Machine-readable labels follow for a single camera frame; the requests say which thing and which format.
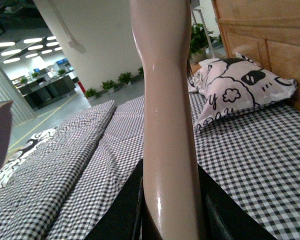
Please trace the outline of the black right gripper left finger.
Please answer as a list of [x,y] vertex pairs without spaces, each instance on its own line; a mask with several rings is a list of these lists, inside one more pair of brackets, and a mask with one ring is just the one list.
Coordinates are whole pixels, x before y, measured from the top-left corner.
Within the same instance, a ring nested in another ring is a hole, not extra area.
[[86,239],[139,240],[143,201],[143,160],[140,159],[106,214]]

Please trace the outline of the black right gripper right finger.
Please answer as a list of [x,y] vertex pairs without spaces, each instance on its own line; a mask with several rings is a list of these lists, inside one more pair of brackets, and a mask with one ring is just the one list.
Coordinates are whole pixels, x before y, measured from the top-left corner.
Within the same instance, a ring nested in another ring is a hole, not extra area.
[[245,213],[198,167],[204,227],[209,240],[274,240],[275,237]]

